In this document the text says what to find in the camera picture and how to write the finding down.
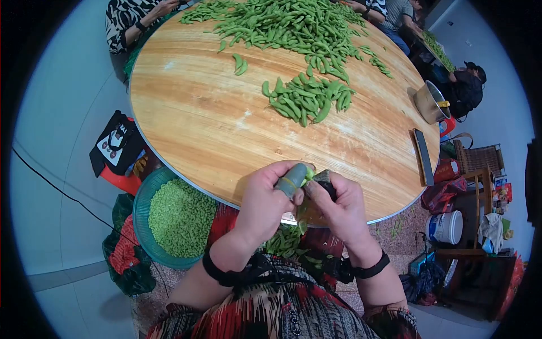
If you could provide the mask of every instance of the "round wooden table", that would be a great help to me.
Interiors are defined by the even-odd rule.
[[[370,221],[394,215],[419,197],[424,186],[412,130],[424,133],[434,170],[438,125],[427,124],[414,105],[412,95],[424,85],[418,71],[375,26],[367,24],[371,35],[354,36],[352,42],[371,46],[395,78],[370,65],[368,55],[360,53],[364,62],[349,57],[346,70],[358,92],[350,109],[337,113],[333,103],[322,123],[302,127],[270,108],[261,86],[269,80],[274,88],[277,77],[286,82],[304,72],[303,55],[282,48],[247,49],[244,43],[217,53],[220,38],[203,33],[215,22],[181,24],[181,15],[144,45],[130,84],[140,131],[177,174],[239,206],[251,172],[298,159],[359,182]],[[248,61],[241,76],[234,74],[233,53]]]

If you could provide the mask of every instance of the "wicker chair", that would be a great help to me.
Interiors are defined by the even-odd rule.
[[[506,172],[502,173],[501,171],[505,169],[505,164],[502,160],[501,144],[465,149],[461,141],[454,140],[454,148],[461,174],[474,172],[489,166],[495,178],[506,176]]]

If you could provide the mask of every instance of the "white plastic bucket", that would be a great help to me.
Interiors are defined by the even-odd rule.
[[[455,245],[463,233],[463,215],[458,210],[432,215],[425,223],[425,233],[431,241],[449,242]]]

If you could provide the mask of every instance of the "black cable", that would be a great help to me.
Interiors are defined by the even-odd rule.
[[[17,153],[17,151],[12,147],[11,149],[13,149],[13,152],[15,152],[15,154],[19,157],[19,159],[21,159],[21,161],[29,168],[31,169],[35,174],[38,174],[41,179],[45,180],[49,185],[51,185],[54,189],[56,189],[57,191],[59,191],[60,193],[62,193],[62,195],[64,195],[66,198],[68,199],[71,199],[75,202],[77,202],[79,205],[83,206],[84,209],[87,210],[87,212],[89,212],[90,214],[92,214],[93,217],[95,217],[96,219],[100,220],[101,222],[103,222],[104,224],[106,224],[110,229],[114,230],[115,232],[117,232],[119,235],[123,236],[124,238],[128,239],[129,242],[131,242],[132,244],[134,244],[134,246],[138,246],[138,244],[136,244],[135,242],[132,241],[132,239],[128,238],[127,236],[125,236],[124,234],[120,233],[118,230],[116,230],[113,226],[109,225],[108,223],[106,223],[104,220],[102,220],[101,218],[99,218],[97,215],[95,215],[94,213],[92,213],[91,210],[89,210],[85,205],[82,204],[82,202],[80,202],[79,200],[77,199],[74,199],[72,197],[70,197],[69,195],[67,195],[66,193],[64,193],[60,188],[58,188],[57,186],[55,186],[53,183],[51,183],[51,181],[47,180],[47,178],[45,178],[43,175],[41,175],[41,173],[39,173],[38,171],[36,171],[32,166],[30,166],[26,161],[24,161],[24,159],[19,155],[19,153]],[[158,267],[156,266],[156,264],[154,263],[154,261],[151,260],[151,263],[152,265],[154,266],[154,268],[156,268],[156,271],[158,272],[158,275],[160,276],[160,279],[162,279],[162,284],[164,284],[164,289],[166,290],[166,296],[169,298],[169,293],[167,292],[167,285],[166,285],[166,282],[164,280],[164,278],[162,278],[162,274],[160,273],[160,270],[158,269]]]

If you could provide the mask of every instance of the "teal basket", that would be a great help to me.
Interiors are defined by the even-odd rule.
[[[178,176],[165,166],[150,173],[135,195],[132,218],[135,236],[152,260],[170,268],[187,270],[200,260],[203,255],[197,258],[179,258],[170,255],[156,242],[149,227],[149,211],[152,197],[162,184],[176,178]]]

